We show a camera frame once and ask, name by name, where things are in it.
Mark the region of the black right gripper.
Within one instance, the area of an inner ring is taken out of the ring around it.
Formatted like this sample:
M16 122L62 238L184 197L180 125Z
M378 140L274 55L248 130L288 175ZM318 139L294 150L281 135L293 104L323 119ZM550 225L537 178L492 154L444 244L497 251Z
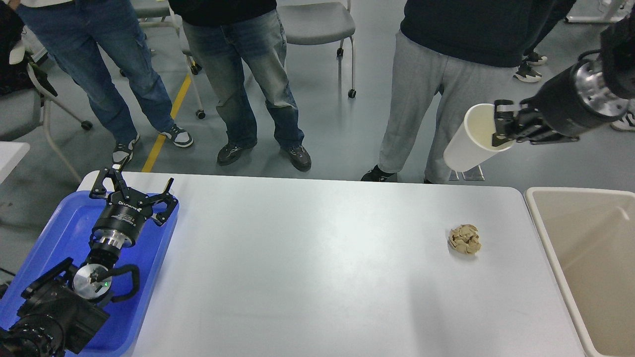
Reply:
M588 67L572 65L520 104L495 100L492 146L510 141L531 144L577 141L581 134L601 126L602 116L583 102L575 86L578 71Z

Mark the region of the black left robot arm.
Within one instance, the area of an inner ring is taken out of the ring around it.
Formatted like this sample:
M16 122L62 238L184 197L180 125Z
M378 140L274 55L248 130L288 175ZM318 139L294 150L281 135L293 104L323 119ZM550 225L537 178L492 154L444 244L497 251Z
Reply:
M62 201L1 300L3 357L115 357L139 331L178 199L102 169Z

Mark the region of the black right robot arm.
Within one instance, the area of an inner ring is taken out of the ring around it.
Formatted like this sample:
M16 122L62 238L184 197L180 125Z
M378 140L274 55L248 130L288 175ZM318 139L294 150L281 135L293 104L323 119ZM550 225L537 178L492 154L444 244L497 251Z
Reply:
M587 59L584 52L533 97L519 104L496 100L492 146L575 142L625 115L635 95L634 15L603 30L600 43L596 59Z

